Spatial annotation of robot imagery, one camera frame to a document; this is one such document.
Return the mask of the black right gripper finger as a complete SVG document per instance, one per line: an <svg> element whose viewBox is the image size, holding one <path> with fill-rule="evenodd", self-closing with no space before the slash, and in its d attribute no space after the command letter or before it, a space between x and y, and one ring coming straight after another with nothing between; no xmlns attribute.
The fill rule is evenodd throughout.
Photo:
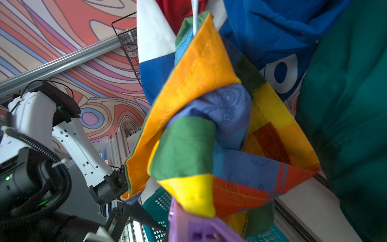
<svg viewBox="0 0 387 242"><path fill-rule="evenodd" d="M145 226L150 231L149 242L162 242L162 236L166 234L166 227L159 224L138 202L133 205L119 202L108 214L109 218L104 228L116 242L122 240L123 232L132 234L136 242L146 238L143 231L137 236L133 228L128 229L127 225L132 222L138 222L140 226Z"/></svg>

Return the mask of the purple clothespin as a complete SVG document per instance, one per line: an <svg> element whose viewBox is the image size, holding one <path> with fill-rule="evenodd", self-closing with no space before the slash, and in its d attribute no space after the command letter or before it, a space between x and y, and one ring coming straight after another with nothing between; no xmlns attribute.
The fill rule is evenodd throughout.
<svg viewBox="0 0 387 242"><path fill-rule="evenodd" d="M172 199L165 242L243 242L236 232L217 217L207 218L184 211Z"/></svg>

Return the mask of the rainbow patchwork jacket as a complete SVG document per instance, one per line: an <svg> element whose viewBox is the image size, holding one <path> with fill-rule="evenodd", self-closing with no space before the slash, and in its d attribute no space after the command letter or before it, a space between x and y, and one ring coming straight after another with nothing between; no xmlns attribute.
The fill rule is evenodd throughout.
<svg viewBox="0 0 387 242"><path fill-rule="evenodd" d="M273 201L321 169L294 117L261 73L223 40L213 16L184 19L174 67L125 163L133 202L154 178L191 214L244 239L268 230Z"/></svg>

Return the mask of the white wire hanger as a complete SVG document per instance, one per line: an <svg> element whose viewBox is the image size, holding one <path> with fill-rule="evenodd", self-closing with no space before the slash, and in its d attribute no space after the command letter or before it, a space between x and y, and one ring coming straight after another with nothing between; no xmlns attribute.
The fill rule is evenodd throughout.
<svg viewBox="0 0 387 242"><path fill-rule="evenodd" d="M191 0L193 36L198 32L199 1Z"/></svg>

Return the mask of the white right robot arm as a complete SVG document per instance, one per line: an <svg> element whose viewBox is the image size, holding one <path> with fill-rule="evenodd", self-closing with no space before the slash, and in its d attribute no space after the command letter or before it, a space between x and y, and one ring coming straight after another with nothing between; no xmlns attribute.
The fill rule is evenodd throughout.
<svg viewBox="0 0 387 242"><path fill-rule="evenodd" d="M119 202L104 225L59 212L73 183L53 139L65 147L98 205L119 200L129 183L123 166L113 168L99 156L74 96L55 81L33 81L1 105L8 108L1 128L1 241L118 242L129 219L166 231L137 201Z"/></svg>

